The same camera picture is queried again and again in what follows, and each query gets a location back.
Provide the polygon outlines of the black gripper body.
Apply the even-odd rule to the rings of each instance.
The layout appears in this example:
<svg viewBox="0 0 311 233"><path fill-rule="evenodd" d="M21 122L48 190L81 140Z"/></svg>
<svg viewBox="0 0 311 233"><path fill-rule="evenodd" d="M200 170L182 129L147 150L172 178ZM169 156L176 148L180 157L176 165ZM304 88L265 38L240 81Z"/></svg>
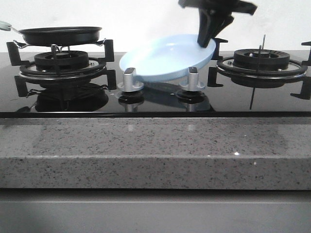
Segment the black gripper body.
<svg viewBox="0 0 311 233"><path fill-rule="evenodd" d="M232 12L253 15L257 6L242 0L179 0L182 8L192 7L199 9L199 15L231 15Z"/></svg>

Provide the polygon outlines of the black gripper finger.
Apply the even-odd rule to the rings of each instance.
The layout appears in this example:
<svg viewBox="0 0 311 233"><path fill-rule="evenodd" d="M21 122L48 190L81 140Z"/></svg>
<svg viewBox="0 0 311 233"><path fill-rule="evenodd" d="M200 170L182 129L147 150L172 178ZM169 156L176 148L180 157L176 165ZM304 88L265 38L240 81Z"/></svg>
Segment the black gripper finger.
<svg viewBox="0 0 311 233"><path fill-rule="evenodd" d="M197 43L200 47L206 48L214 32L215 11L199 9L199 33Z"/></svg>
<svg viewBox="0 0 311 233"><path fill-rule="evenodd" d="M210 15L209 38L215 38L225 27L230 25L234 17L232 15Z"/></svg>

